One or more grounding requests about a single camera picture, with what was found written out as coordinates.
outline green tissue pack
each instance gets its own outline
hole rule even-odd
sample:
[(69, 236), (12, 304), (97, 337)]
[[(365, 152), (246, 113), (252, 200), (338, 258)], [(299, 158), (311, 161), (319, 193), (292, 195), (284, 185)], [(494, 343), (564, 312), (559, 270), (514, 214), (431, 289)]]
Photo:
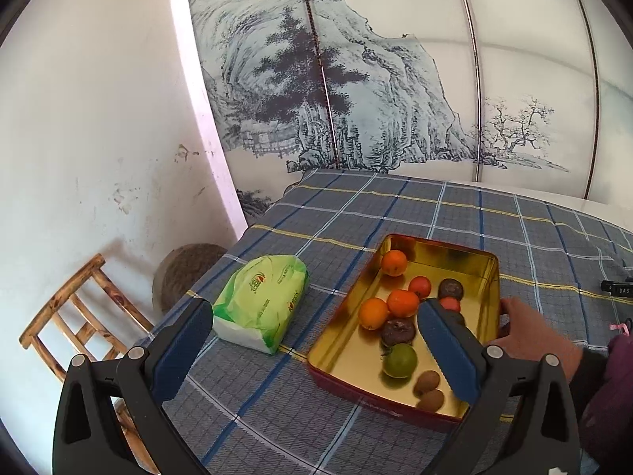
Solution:
[(293, 255), (264, 255), (236, 271), (213, 304), (220, 339), (274, 354), (308, 285)]

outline person's arm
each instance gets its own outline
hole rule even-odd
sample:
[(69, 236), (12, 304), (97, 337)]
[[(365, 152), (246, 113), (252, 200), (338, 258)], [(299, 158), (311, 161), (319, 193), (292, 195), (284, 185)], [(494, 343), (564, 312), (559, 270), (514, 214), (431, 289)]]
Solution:
[(606, 369), (607, 357), (585, 349), (578, 368), (569, 383), (576, 410), (576, 419), (580, 421), (589, 401), (596, 395), (604, 384), (603, 376)]
[[(613, 338), (607, 358), (558, 334), (538, 311), (518, 298), (503, 299), (501, 306), (510, 326), (492, 344), (515, 358), (537, 361), (548, 353), (556, 355), (570, 383), (580, 445), (600, 463), (597, 473), (631, 472), (633, 336)], [(627, 466), (628, 471), (617, 471), (620, 466)]]

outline chair backrest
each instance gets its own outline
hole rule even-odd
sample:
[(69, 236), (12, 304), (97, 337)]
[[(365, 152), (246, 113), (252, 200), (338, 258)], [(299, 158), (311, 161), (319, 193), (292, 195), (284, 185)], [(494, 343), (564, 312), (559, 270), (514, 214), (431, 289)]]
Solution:
[[(105, 263), (106, 260), (103, 258), (103, 255), (97, 253), (97, 255), (84, 264), (84, 266), (81, 267), (75, 275), (70, 277), (68, 282), (62, 285), (53, 297), (46, 302), (44, 307), (40, 309), (20, 336), (20, 344), (25, 349), (33, 345), (33, 348), (35, 348), (42, 360), (62, 382), (66, 377), (65, 369), (62, 368), (55, 357), (53, 357), (53, 354), (51, 354), (48, 348), (46, 348), (42, 340), (37, 337), (49, 321), (52, 321), (55, 325), (57, 325), (57, 328), (71, 342), (72, 346), (78, 353), (83, 353), (91, 361), (96, 361), (96, 358), (88, 351), (85, 345), (95, 334), (99, 334), (112, 345), (103, 360), (114, 359), (119, 354), (124, 355), (128, 350), (116, 336), (105, 328), (105, 326), (77, 296), (77, 290), (89, 279), (93, 279), (97, 284), (99, 284), (103, 291), (105, 291), (105, 293), (110, 297), (110, 300), (112, 300), (116, 306), (128, 315), (132, 321), (147, 334), (149, 334), (150, 330), (154, 327), (154, 325), (152, 325), (152, 323), (140, 313), (132, 302), (125, 297), (112, 280), (110, 280), (101, 270), (101, 267)], [(77, 334), (70, 329), (68, 324), (59, 315), (59, 309), (68, 300), (72, 302), (85, 320), (85, 323), (77, 331)]]

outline tangerine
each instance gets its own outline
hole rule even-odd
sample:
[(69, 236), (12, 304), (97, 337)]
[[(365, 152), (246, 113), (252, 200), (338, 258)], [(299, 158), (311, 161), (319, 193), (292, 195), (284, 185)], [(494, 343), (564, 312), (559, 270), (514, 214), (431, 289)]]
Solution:
[(431, 281), (427, 277), (415, 277), (409, 282), (409, 291), (413, 291), (422, 301), (431, 294)]
[(369, 298), (365, 300), (358, 311), (358, 321), (360, 326), (368, 331), (374, 331), (381, 328), (387, 317), (389, 316), (389, 308), (381, 298)]
[(439, 301), (440, 305), (444, 307), (447, 311), (456, 311), (461, 312), (461, 304), (457, 298), (453, 296), (445, 296), (441, 298)]
[(394, 289), (387, 297), (389, 311), (398, 318), (413, 316), (420, 305), (420, 299), (413, 291)]
[(406, 255), (400, 250), (389, 250), (382, 256), (381, 268), (390, 277), (399, 277), (406, 270)]

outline green lime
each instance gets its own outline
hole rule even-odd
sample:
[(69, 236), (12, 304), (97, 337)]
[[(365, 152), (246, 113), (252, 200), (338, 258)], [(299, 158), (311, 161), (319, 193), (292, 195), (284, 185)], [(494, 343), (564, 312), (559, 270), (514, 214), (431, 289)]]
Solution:
[(394, 379), (406, 379), (413, 375), (418, 365), (418, 355), (410, 344), (400, 342), (382, 360), (382, 371)]

